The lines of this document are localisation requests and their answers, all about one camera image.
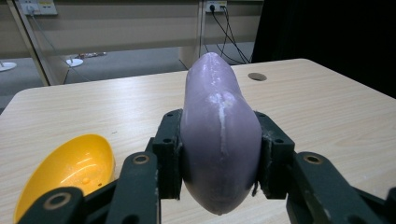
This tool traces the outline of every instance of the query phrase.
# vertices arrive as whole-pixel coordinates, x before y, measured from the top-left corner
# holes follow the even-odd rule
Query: purple vegetable
[[[217,215],[234,210],[255,181],[262,129],[233,69],[216,53],[203,55],[187,74],[180,135],[192,197]]]

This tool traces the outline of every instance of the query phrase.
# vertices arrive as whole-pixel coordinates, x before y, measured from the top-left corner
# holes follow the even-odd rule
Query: white stand
[[[81,59],[72,59],[72,57],[70,57],[70,59],[66,60],[66,62],[67,62],[67,64],[69,64],[70,67],[76,67],[83,63],[83,61]]]
[[[4,71],[7,71],[7,70],[11,70],[11,69],[13,69],[13,68],[16,67],[16,66],[17,66],[16,63],[2,63],[2,62],[0,61],[0,72],[4,72]]]

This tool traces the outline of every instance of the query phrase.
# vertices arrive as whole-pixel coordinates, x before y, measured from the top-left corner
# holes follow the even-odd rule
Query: black cable
[[[55,55],[65,64],[67,64],[67,66],[69,67],[69,69],[67,70],[67,74],[66,76],[69,74],[69,70],[72,69],[77,75],[81,76],[82,78],[84,78],[86,81],[90,81],[89,79],[87,79],[86,77],[84,77],[82,74],[80,74],[74,67],[72,67],[70,64],[67,63],[67,61],[65,61],[61,55],[58,53],[58,50],[54,47],[54,45],[52,44],[52,42],[50,41],[50,39],[46,36],[46,34],[43,31],[43,28],[41,28],[40,24],[38,23],[38,21],[35,19],[35,15],[31,12],[30,16],[32,17],[33,21],[35,22],[35,26],[37,26],[38,31],[44,36],[44,39],[49,43],[49,45],[51,46],[53,52],[55,53]]]
[[[227,54],[225,54],[225,53],[223,53],[224,54],[224,56],[226,57],[226,58],[228,58],[228,59],[230,59],[231,61],[233,61],[233,62],[235,62],[235,63],[239,63],[239,64],[244,64],[245,62],[243,62],[243,63],[241,63],[241,62],[239,62],[239,61],[237,61],[237,60],[234,60],[234,59],[232,59],[232,58],[230,58]]]
[[[230,17],[229,17],[229,14],[228,14],[228,9],[227,9],[227,7],[222,7],[222,9],[223,9],[223,11],[224,11],[224,13],[225,13],[225,18],[227,19],[227,27],[230,27],[231,37],[233,38],[233,42],[235,43],[235,47],[236,47],[236,49],[238,50],[239,56],[241,56],[241,58],[242,58],[242,56],[243,56],[243,57],[247,60],[247,62],[250,63],[251,60],[249,60],[249,59],[245,56],[245,54],[242,52],[242,50],[241,50],[240,48],[238,48],[237,45],[236,45],[235,38],[233,37],[233,30],[231,29],[231,25],[230,25]]]
[[[209,52],[209,50],[207,49],[207,46],[205,45],[205,48],[206,48],[206,52]]]
[[[223,47],[222,47],[222,50],[221,50],[221,55],[220,55],[220,57],[222,57],[222,55],[223,55],[223,53],[224,53],[225,44],[227,43],[228,27],[229,27],[229,26],[227,25],[227,27],[226,27],[226,29],[225,29],[224,42],[223,42]]]
[[[218,25],[219,25],[219,27],[221,28],[221,30],[223,31],[223,33],[226,34],[226,32],[224,31],[224,28],[221,26],[221,24],[219,23],[218,19],[216,18],[214,11],[212,11],[212,15],[213,15],[213,18],[215,19],[215,21],[218,23]],[[233,43],[233,45],[236,47],[236,49],[237,49],[239,55],[240,55],[241,58],[242,58],[242,61],[244,61],[244,63],[246,63],[245,60],[244,60],[243,57],[242,57],[243,53],[242,53],[241,49],[238,48],[238,46],[236,45],[235,41],[232,40],[232,39],[230,38],[230,36],[227,35],[227,34],[226,34],[226,37],[227,37],[227,38],[231,41],[231,43]]]
[[[189,68],[180,59],[179,59],[179,61],[181,62],[181,64],[183,64],[183,66],[186,69],[186,71],[189,71]]]
[[[228,28],[230,27],[231,37],[232,37],[232,39],[233,39],[233,42],[235,43],[235,47],[236,47],[236,50],[238,51],[239,57],[241,57],[242,61],[243,61],[244,63],[246,63],[245,60],[244,60],[244,58],[242,57],[241,50],[236,46],[235,38],[233,38],[233,30],[231,29],[231,25],[230,25],[230,18],[229,18],[229,16],[228,16],[228,12],[226,11],[225,8],[226,8],[226,7],[222,7],[222,9],[223,9],[223,11],[224,11],[225,19],[226,19],[226,21],[227,21],[227,30],[228,30]]]

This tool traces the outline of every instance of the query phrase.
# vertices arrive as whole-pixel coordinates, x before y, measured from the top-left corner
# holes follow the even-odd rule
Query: eggplant
[[[197,60],[186,77],[180,121],[181,173],[187,190],[207,211],[233,211],[256,180],[262,128],[218,54]]]

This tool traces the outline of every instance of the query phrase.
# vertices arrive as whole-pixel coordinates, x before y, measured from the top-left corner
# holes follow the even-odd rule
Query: round hole
[[[366,221],[364,221],[364,219],[362,219],[361,217],[358,217],[356,215],[351,215],[351,216],[347,217],[346,220],[351,224],[366,224]]]
[[[47,210],[54,210],[57,208],[60,208],[70,202],[70,199],[72,198],[72,195],[67,192],[60,192],[57,194],[54,194],[50,196],[45,202],[44,202],[44,208]]]
[[[247,76],[255,81],[264,81],[267,79],[267,77],[261,73],[249,73]]]
[[[313,156],[313,155],[304,156],[304,160],[306,160],[310,163],[313,163],[313,164],[321,164],[322,163],[322,160],[320,158]]]
[[[149,161],[149,157],[146,155],[139,155],[134,157],[134,164],[144,164]]]

